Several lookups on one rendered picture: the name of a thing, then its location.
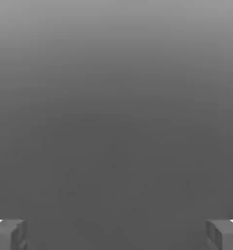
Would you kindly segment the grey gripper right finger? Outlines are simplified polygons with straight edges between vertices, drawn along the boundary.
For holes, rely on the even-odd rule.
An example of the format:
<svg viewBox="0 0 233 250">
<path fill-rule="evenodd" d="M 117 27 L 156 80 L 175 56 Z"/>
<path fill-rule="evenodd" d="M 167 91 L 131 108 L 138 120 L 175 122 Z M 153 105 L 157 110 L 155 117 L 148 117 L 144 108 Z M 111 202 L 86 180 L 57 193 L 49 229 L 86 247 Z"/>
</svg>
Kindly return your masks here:
<svg viewBox="0 0 233 250">
<path fill-rule="evenodd" d="M 233 250 L 233 219 L 207 220 L 205 230 L 208 250 Z"/>
</svg>

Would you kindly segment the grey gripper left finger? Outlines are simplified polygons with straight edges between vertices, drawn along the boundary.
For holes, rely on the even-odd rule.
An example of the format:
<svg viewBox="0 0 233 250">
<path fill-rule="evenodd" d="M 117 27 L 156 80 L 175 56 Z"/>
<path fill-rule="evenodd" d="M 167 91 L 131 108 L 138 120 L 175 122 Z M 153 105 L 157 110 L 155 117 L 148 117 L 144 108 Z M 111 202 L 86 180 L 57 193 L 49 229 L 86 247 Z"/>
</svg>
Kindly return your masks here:
<svg viewBox="0 0 233 250">
<path fill-rule="evenodd" d="M 0 250 L 28 250 L 26 220 L 0 219 Z"/>
</svg>

